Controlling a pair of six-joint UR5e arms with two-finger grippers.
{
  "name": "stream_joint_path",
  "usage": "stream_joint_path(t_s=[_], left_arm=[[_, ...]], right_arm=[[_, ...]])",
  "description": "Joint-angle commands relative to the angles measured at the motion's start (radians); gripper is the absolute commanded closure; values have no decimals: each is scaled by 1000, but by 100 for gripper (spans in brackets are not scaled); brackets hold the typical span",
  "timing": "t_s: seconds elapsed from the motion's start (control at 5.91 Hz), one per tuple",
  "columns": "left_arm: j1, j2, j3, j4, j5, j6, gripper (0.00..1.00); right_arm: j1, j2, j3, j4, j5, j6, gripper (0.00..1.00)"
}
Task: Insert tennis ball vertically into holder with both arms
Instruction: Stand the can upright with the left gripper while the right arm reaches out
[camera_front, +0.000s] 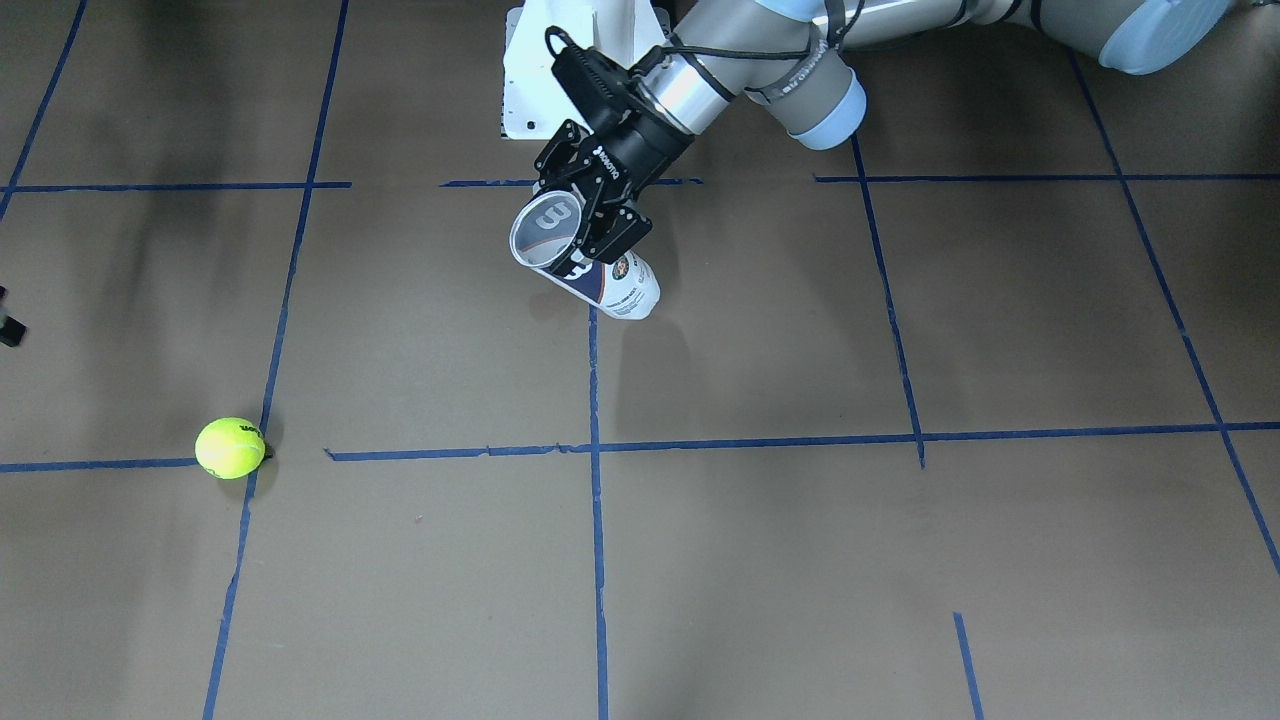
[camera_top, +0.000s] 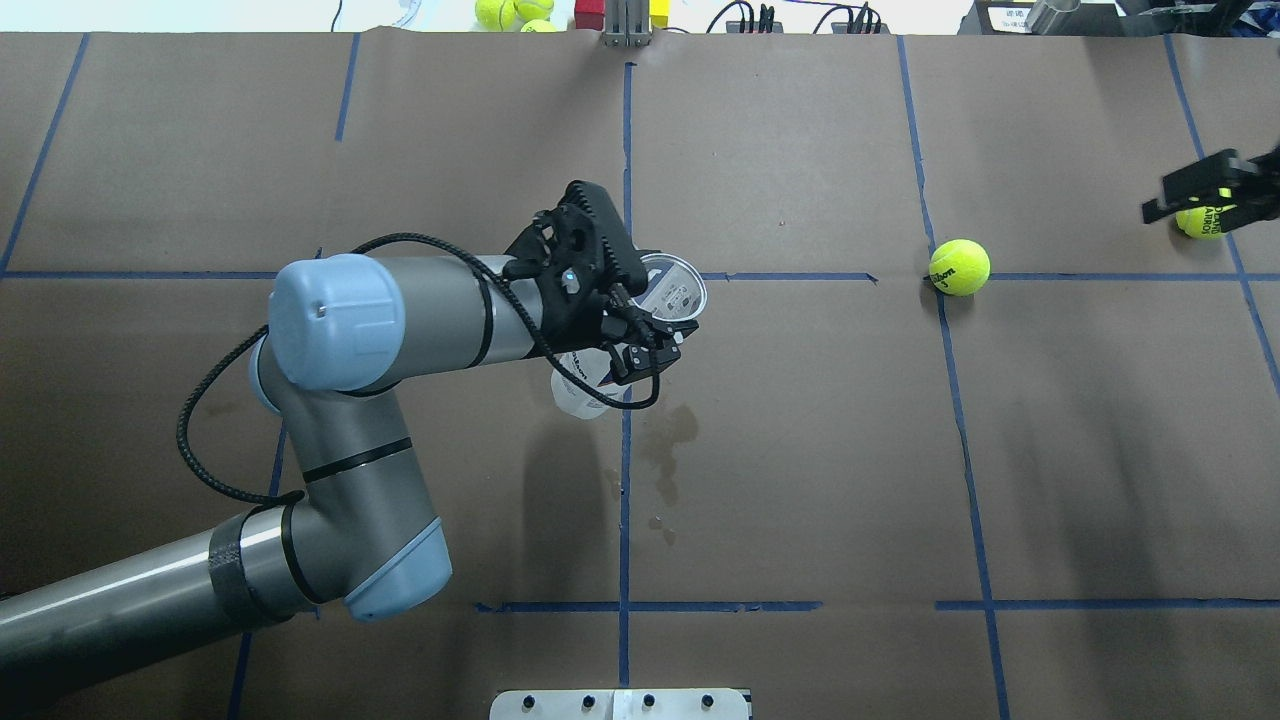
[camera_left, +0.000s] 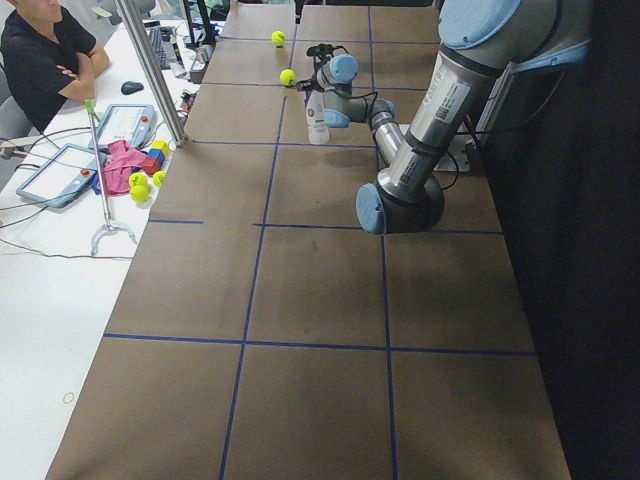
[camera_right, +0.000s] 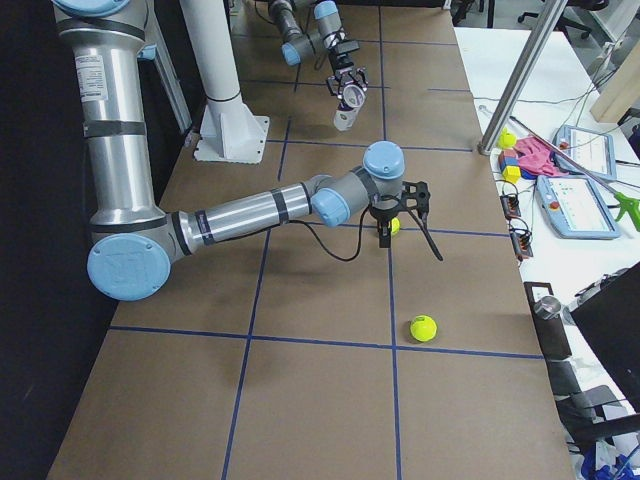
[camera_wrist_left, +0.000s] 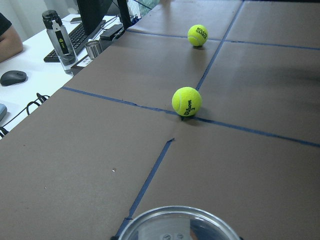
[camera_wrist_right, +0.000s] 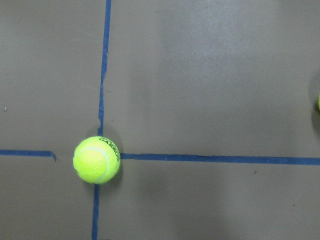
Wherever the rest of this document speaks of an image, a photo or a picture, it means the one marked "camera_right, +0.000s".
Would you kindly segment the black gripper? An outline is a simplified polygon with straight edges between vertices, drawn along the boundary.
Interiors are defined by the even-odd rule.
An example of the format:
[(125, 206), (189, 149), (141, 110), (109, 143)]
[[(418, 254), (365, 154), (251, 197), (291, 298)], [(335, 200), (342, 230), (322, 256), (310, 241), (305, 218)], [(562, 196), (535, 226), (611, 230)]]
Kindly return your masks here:
[(391, 221), (404, 209), (402, 195), (381, 195), (369, 205), (369, 212), (377, 222), (379, 247), (389, 249), (392, 240)]
[[(342, 84), (341, 77), (336, 75), (345, 75), (354, 68), (354, 63), (349, 53), (338, 54), (332, 53), (332, 70), (333, 76), (326, 79), (326, 86), (331, 96), (341, 96)], [(368, 78), (365, 67), (357, 67), (352, 73), (353, 83), (362, 91), (368, 90)]]

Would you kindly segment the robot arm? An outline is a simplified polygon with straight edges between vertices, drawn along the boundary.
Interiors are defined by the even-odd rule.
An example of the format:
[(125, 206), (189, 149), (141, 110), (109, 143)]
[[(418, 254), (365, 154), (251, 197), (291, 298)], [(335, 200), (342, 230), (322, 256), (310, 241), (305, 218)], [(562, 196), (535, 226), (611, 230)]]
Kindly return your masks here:
[[(306, 7), (313, 10), (316, 28), (304, 31), (295, 14)], [(289, 66), (326, 54), (333, 72), (326, 80), (332, 96), (343, 100), (352, 86), (367, 91), (366, 68), (356, 67), (352, 59), (359, 42), (348, 37), (334, 1), (268, 1), (268, 14), (281, 34), (281, 53)]]
[(144, 50), (160, 46), (151, 1), (56, 1), (56, 29), (74, 56), (96, 211), (86, 271), (118, 301), (157, 293), (175, 263), (199, 250), (316, 217), (327, 227), (371, 215), (388, 238), (405, 187), (395, 143), (369, 145), (341, 175), (289, 186), (260, 184), (270, 120), (242, 97), (228, 18), (220, 1), (179, 5), (205, 94), (194, 173), (157, 196), (140, 80)]

